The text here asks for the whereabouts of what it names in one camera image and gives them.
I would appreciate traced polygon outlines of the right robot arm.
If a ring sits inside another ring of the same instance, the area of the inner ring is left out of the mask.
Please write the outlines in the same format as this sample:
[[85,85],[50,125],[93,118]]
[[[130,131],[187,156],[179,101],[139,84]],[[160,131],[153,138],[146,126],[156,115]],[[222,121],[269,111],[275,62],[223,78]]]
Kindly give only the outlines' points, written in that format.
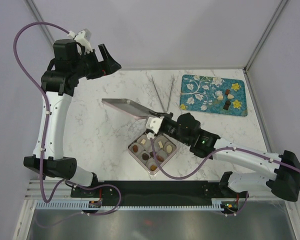
[[201,123],[190,113],[180,115],[177,120],[168,116],[156,118],[150,125],[156,134],[166,134],[183,143],[191,153],[205,161],[225,161],[251,170],[250,173],[224,173],[218,185],[223,197],[241,192],[270,191],[289,202],[299,198],[300,162],[291,151],[271,153],[232,143],[201,129]]

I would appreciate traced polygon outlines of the brown almond chocolate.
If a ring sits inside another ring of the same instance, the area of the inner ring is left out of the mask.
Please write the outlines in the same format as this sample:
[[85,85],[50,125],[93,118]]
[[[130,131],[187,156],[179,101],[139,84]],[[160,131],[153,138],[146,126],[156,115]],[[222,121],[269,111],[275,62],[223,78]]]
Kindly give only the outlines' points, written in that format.
[[157,160],[160,161],[160,162],[163,162],[165,159],[162,156],[158,155]]

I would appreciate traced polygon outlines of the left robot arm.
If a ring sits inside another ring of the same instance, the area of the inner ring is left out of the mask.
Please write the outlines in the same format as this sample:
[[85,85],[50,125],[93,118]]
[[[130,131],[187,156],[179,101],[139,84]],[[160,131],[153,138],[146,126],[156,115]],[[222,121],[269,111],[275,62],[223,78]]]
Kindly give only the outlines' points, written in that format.
[[38,143],[32,155],[23,160],[26,168],[43,177],[81,185],[82,192],[88,197],[99,193],[97,177],[79,167],[74,157],[64,155],[63,140],[68,109],[79,80],[101,78],[121,69],[104,44],[98,48],[102,61],[98,61],[96,51],[89,50],[83,42],[60,39],[53,44],[54,58],[41,77],[43,106]]

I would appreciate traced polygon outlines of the metal tweezers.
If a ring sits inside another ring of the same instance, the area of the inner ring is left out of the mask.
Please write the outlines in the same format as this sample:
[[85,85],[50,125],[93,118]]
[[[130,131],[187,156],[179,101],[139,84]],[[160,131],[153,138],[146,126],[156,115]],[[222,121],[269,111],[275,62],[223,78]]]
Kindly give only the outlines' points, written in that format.
[[156,78],[151,75],[150,82],[155,91],[161,110],[168,113],[175,84],[175,76],[172,74],[168,78]]

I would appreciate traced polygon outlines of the caramel square chocolate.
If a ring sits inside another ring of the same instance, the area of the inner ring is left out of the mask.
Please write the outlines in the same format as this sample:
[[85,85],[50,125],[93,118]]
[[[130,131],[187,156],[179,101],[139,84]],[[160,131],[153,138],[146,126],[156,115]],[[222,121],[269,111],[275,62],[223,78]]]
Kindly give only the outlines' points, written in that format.
[[150,170],[151,171],[155,171],[157,169],[157,166],[155,166],[155,165],[152,165],[151,167],[150,167]]

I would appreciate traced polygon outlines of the white oval chocolate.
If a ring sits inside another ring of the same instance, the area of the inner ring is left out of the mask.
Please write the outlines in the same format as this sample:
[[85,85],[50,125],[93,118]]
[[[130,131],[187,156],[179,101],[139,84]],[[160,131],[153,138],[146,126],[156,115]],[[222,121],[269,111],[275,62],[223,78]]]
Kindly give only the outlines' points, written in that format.
[[173,147],[171,145],[167,145],[165,151],[170,154],[173,151]]

